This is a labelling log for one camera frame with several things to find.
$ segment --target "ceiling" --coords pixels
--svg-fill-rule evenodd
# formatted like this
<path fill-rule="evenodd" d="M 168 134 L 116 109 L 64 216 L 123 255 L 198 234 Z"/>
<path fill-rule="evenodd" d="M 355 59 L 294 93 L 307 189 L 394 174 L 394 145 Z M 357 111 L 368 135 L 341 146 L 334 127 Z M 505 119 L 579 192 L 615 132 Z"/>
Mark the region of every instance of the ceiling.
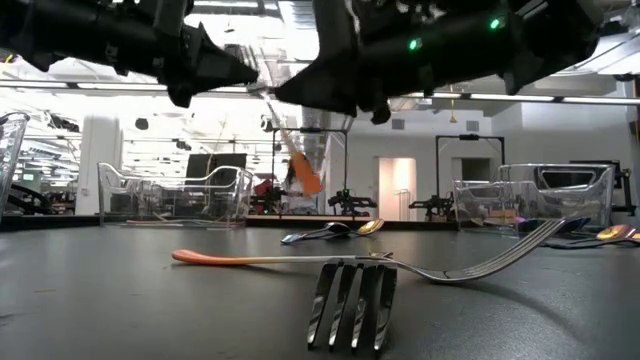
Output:
<path fill-rule="evenodd" d="M 598 2 L 610 11 L 610 17 L 624 20 L 628 32 L 604 38 L 591 59 L 527 86 L 522 94 L 605 95 L 615 90 L 615 81 L 609 75 L 640 73 L 640 36 L 636 30 L 640 28 L 640 20 L 636 21 L 636 13 L 627 8 L 629 1 Z M 250 47 L 256 54 L 261 81 L 269 85 L 281 84 L 307 66 L 318 53 L 310 1 L 265 0 L 262 14 L 259 2 L 254 0 L 196 0 L 195 3 L 194 13 L 185 22 L 190 25 L 202 23 L 218 46 L 234 43 Z M 155 79 L 145 75 L 130 73 L 122 77 L 110 67 L 76 59 L 62 60 L 54 64 L 48 73 L 42 73 L 21 60 L 13 64 L 0 64 L 0 80 L 156 84 Z M 502 94 L 504 85 L 500 79 L 489 77 L 440 90 Z M 450 109 L 452 102 L 434 99 L 425 105 L 405 99 L 393 100 L 392 106 L 396 106 L 396 109 L 428 109 L 437 112 Z M 490 117 L 506 105 L 495 101 L 456 101 L 453 106 L 457 110 L 480 110 L 484 112 L 484 116 Z M 86 115 L 107 111 L 116 112 L 123 125 L 126 143 L 124 161 L 131 169 L 176 174 L 184 171 L 189 152 L 235 150 L 250 154 L 249 163 L 255 172 L 271 171 L 272 134 L 262 131 L 260 125 L 262 119 L 271 118 L 272 115 L 263 102 L 247 96 L 227 94 L 224 98 L 215 95 L 195 97 L 189 109 L 182 109 L 173 106 L 166 96 L 158 92 L 111 90 L 70 93 L 62 90 L 5 88 L 0 89 L 0 110 L 23 110 L 34 118 L 23 146 L 25 150 L 31 149 L 22 156 L 22 166 L 25 168 L 46 168 L 42 165 L 43 159 L 35 159 L 29 163 L 32 157 L 45 156 L 51 158 L 49 160 L 64 160 L 71 164 L 65 163 L 66 168 L 58 166 L 61 164 L 50 164 L 47 169 L 53 169 L 54 172 L 60 170 L 65 174 L 73 173 L 77 167 L 79 134 L 51 128 L 45 115 L 47 112 L 82 127 L 82 120 Z M 277 111 L 289 127 L 330 127 L 332 124 L 330 119 L 323 120 L 320 111 L 286 104 L 277 104 Z M 141 131 L 135 127 L 138 118 L 147 119 L 148 130 Z M 361 128 L 360 125 L 355 126 L 353 131 L 366 132 Z M 67 134 L 70 140 L 56 140 L 55 137 L 61 133 Z M 176 138 L 186 140 L 192 150 L 176 148 Z M 309 135 L 298 140 L 305 151 L 312 154 L 316 166 L 319 166 L 326 137 Z M 53 150 L 63 155 L 53 154 Z M 285 158 L 285 154 L 276 157 L 279 176 L 286 171 L 286 165 L 282 163 Z"/>

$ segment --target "ceiling light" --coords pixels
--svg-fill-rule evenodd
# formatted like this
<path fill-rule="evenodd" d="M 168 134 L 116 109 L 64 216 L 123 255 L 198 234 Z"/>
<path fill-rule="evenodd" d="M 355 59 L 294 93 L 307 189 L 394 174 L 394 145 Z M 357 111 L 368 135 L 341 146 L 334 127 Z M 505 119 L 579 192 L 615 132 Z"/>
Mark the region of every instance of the ceiling light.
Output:
<path fill-rule="evenodd" d="M 553 101 L 553 96 L 538 95 L 500 95 L 500 94 L 471 94 L 473 100 L 494 100 L 494 101 L 523 101 L 523 102 L 549 102 Z"/>
<path fill-rule="evenodd" d="M 455 93 L 433 93 L 433 95 L 431 95 L 431 97 L 434 99 L 460 99 L 460 96 L 461 94 L 455 94 Z"/>
<path fill-rule="evenodd" d="M 592 105 L 640 105 L 640 99 L 605 98 L 605 97 L 565 97 L 562 100 L 566 104 L 592 104 Z"/>
<path fill-rule="evenodd" d="M 249 91 L 246 87 L 243 86 L 225 86 L 217 89 L 213 89 L 209 92 L 222 92 L 222 93 L 237 93 L 237 94 L 248 94 Z"/>
<path fill-rule="evenodd" d="M 245 7 L 245 8 L 258 8 L 258 2 L 255 1 L 205 1 L 198 0 L 195 6 L 220 6 L 220 7 Z M 265 9 L 278 10 L 278 6 L 275 4 L 265 4 Z"/>
<path fill-rule="evenodd" d="M 80 89 L 92 90 L 132 90 L 132 91 L 165 91 L 167 87 L 160 84 L 136 83 L 78 83 Z"/>
<path fill-rule="evenodd" d="M 0 80 L 0 87 L 22 87 L 22 88 L 67 88 L 67 84 L 57 81 L 13 81 L 13 80 Z"/>

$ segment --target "pillar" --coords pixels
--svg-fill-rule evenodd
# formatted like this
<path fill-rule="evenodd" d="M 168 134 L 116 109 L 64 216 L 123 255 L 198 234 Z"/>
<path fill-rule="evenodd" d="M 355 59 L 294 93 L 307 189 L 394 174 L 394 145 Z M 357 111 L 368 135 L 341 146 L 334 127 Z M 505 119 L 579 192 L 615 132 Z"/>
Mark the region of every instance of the pillar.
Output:
<path fill-rule="evenodd" d="M 98 163 L 122 166 L 123 131 L 115 115 L 91 114 L 84 118 L 80 145 L 80 173 L 76 196 L 76 215 L 94 215 L 98 202 Z"/>
<path fill-rule="evenodd" d="M 344 189 L 344 170 L 345 170 L 345 148 L 344 136 L 340 133 L 330 133 L 325 144 L 324 159 L 324 191 L 325 199 L 329 200 L 336 192 Z M 333 215 L 333 207 L 328 204 L 325 208 L 326 214 Z"/>

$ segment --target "orange spoon handle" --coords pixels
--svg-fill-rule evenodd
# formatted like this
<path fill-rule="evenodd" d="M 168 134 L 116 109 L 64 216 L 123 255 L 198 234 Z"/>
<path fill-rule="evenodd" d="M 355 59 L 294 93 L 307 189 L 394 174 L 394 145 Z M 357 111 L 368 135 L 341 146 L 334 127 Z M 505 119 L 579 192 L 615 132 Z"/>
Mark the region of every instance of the orange spoon handle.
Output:
<path fill-rule="evenodd" d="M 258 264 L 284 263 L 318 263 L 334 258 L 353 259 L 355 256 L 263 256 L 263 257 L 232 257 L 205 255 L 191 250 L 176 250 L 171 254 L 174 260 L 189 264 L 211 266 L 242 266 Z"/>

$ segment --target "clear plastic bin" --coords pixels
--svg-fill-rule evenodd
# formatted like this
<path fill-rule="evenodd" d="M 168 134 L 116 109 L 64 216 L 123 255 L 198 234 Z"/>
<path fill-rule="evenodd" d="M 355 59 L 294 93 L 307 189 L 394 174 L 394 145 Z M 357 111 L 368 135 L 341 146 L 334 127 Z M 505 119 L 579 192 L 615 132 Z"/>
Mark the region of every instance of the clear plastic bin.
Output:
<path fill-rule="evenodd" d="M 609 165 L 503 165 L 491 182 L 454 180 L 462 228 L 527 231 L 547 219 L 567 229 L 609 226 L 615 169 Z"/>
<path fill-rule="evenodd" d="M 148 177 L 98 164 L 100 222 L 159 227 L 245 224 L 253 174 L 221 166 L 204 178 Z"/>
<path fill-rule="evenodd" d="M 5 114 L 0 117 L 0 220 L 4 213 L 7 197 L 11 191 L 13 173 L 18 163 L 20 146 L 27 130 L 29 115 L 20 112 Z"/>

